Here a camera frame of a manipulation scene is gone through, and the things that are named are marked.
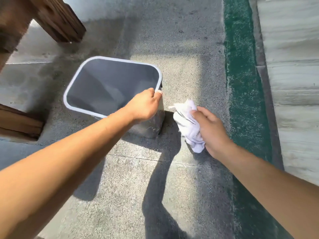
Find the towel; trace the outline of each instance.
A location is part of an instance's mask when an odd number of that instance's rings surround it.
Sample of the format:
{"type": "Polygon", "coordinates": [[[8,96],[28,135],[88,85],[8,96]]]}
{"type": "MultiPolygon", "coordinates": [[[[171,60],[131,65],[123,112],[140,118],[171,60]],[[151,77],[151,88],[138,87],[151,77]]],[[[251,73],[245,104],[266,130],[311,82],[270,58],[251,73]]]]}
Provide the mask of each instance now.
{"type": "Polygon", "coordinates": [[[197,110],[195,103],[187,99],[185,103],[176,103],[168,108],[176,109],[173,118],[180,129],[181,135],[185,137],[186,143],[195,153],[202,152],[205,148],[205,142],[199,132],[199,123],[190,114],[191,110],[197,110]]]}

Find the green strip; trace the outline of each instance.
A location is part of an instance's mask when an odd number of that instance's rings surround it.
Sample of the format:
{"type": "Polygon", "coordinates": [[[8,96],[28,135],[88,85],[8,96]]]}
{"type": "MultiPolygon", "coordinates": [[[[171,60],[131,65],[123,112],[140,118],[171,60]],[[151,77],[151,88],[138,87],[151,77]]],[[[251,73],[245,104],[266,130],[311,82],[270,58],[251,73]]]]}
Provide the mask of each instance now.
{"type": "MultiPolygon", "coordinates": [[[[224,0],[225,70],[231,138],[258,157],[272,162],[264,93],[256,69],[252,10],[248,0],[224,0]]],[[[283,239],[288,235],[261,204],[233,178],[234,238],[283,239]]]]}

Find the person's left arm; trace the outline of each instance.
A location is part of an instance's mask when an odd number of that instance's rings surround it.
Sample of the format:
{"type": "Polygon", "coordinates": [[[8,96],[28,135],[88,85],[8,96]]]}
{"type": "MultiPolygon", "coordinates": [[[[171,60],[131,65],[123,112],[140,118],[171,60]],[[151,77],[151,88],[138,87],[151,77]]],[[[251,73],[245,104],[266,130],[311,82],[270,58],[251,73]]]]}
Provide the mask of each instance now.
{"type": "Polygon", "coordinates": [[[134,124],[153,117],[162,92],[124,108],[0,171],[0,239],[32,238],[134,124]]]}

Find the trash can body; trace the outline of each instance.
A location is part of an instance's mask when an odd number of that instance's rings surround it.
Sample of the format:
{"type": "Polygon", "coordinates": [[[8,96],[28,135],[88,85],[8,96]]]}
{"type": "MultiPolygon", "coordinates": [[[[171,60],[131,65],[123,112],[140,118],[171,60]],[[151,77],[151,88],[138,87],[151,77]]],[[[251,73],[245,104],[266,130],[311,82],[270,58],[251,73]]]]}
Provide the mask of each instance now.
{"type": "MultiPolygon", "coordinates": [[[[161,89],[162,73],[154,65],[96,56],[84,61],[68,85],[63,102],[71,110],[102,119],[148,88],[161,89]]],[[[129,132],[156,137],[164,121],[163,100],[156,115],[129,132]]]]}

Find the person's left hand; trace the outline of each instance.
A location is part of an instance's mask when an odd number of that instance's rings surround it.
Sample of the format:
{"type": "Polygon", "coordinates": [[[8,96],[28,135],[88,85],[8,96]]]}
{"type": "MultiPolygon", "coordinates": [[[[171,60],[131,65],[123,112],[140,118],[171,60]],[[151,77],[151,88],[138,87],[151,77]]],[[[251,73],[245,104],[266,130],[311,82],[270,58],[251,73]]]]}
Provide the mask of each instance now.
{"type": "Polygon", "coordinates": [[[151,119],[157,112],[163,92],[161,90],[154,91],[149,88],[137,94],[125,106],[125,109],[132,114],[133,119],[142,122],[151,119]]]}

